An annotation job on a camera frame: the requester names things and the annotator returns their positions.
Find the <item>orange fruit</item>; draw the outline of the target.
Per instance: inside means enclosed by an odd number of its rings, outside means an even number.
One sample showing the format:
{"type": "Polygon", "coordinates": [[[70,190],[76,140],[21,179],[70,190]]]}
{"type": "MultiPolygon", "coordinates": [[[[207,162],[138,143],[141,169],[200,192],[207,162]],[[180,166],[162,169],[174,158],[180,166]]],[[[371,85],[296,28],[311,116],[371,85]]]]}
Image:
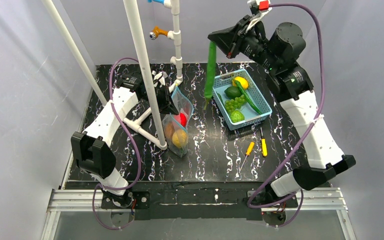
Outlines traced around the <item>orange fruit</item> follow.
{"type": "Polygon", "coordinates": [[[232,79],[232,85],[233,86],[237,86],[237,82],[240,83],[240,85],[242,86],[242,88],[244,90],[247,90],[249,88],[249,83],[248,81],[243,78],[243,77],[240,77],[240,76],[236,76],[235,78],[232,79]]]}

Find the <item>thin green bean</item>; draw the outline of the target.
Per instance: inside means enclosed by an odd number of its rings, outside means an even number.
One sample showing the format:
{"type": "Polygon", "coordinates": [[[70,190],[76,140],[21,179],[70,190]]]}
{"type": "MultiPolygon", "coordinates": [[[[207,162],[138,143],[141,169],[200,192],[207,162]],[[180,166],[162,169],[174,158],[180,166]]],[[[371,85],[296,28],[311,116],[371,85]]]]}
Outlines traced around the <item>thin green bean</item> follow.
{"type": "Polygon", "coordinates": [[[239,88],[239,91],[244,95],[247,103],[250,105],[250,107],[259,115],[262,114],[262,111],[254,104],[254,102],[251,100],[250,96],[247,94],[246,90],[242,87],[241,83],[238,80],[233,81],[236,86],[239,88]]]}

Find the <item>clear zip top bag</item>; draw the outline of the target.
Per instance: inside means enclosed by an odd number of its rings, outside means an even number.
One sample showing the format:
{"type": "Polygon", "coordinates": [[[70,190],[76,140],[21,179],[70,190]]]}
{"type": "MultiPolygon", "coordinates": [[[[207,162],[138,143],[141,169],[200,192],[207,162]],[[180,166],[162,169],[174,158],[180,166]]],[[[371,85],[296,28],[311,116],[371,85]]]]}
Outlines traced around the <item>clear zip top bag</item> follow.
{"type": "Polygon", "coordinates": [[[194,106],[178,86],[171,97],[178,114],[167,114],[163,118],[164,136],[168,149],[182,158],[188,151],[188,124],[194,113],[194,106]]]}

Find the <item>red tomato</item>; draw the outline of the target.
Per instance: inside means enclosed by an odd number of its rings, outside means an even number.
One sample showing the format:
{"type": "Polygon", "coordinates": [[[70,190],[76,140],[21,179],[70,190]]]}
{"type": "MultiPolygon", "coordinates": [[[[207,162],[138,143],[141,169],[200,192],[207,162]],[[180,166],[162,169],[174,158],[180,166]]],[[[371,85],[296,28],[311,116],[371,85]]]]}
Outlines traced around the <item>red tomato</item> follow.
{"type": "Polygon", "coordinates": [[[177,115],[176,120],[181,124],[183,128],[186,128],[188,120],[184,113],[180,113],[179,115],[177,115]]]}

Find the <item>yellow lemon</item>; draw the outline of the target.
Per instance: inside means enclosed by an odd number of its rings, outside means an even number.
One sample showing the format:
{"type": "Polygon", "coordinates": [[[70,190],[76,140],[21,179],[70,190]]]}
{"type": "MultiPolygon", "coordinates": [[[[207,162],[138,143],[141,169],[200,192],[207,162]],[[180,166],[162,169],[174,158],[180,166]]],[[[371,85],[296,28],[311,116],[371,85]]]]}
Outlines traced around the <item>yellow lemon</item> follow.
{"type": "Polygon", "coordinates": [[[173,133],[171,141],[177,148],[181,149],[188,144],[188,137],[189,136],[186,131],[178,129],[173,133]]]}

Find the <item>long green cucumber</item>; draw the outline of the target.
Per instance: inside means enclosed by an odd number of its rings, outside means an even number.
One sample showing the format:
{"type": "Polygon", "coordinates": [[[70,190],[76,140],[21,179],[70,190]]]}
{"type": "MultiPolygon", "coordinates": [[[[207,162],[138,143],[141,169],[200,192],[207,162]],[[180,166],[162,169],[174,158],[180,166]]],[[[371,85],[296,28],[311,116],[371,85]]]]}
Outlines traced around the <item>long green cucumber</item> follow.
{"type": "Polygon", "coordinates": [[[211,41],[208,49],[207,69],[206,69],[206,81],[204,87],[205,104],[203,109],[206,110],[209,102],[213,97],[213,86],[216,76],[216,60],[217,60],[217,46],[211,41]]]}

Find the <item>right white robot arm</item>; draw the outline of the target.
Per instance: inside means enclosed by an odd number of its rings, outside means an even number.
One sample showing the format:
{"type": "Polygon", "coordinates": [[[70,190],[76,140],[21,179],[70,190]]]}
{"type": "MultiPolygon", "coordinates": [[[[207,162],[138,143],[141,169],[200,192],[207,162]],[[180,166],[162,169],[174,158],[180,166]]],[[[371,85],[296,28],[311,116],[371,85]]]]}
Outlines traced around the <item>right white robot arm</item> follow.
{"type": "Polygon", "coordinates": [[[280,23],[271,37],[258,22],[251,30],[246,15],[235,26],[217,30],[208,39],[229,58],[244,54],[268,70],[266,85],[286,111],[304,146],[308,166],[298,167],[267,184],[265,197],[277,200],[299,190],[312,190],[356,164],[354,156],[345,154],[333,139],[320,112],[313,83],[298,64],[306,47],[301,28],[291,22],[280,23]]]}

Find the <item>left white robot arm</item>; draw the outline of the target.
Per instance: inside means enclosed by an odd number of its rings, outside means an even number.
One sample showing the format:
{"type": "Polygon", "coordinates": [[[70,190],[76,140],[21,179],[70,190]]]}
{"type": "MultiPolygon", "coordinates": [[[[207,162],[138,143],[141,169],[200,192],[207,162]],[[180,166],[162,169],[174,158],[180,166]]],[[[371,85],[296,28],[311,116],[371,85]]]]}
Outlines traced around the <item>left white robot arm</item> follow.
{"type": "Polygon", "coordinates": [[[149,101],[143,76],[139,72],[123,74],[110,86],[111,99],[100,114],[82,132],[71,137],[73,159],[76,166],[99,181],[102,189],[123,196],[132,187],[116,169],[116,157],[110,146],[127,114],[141,101],[149,101]]]}

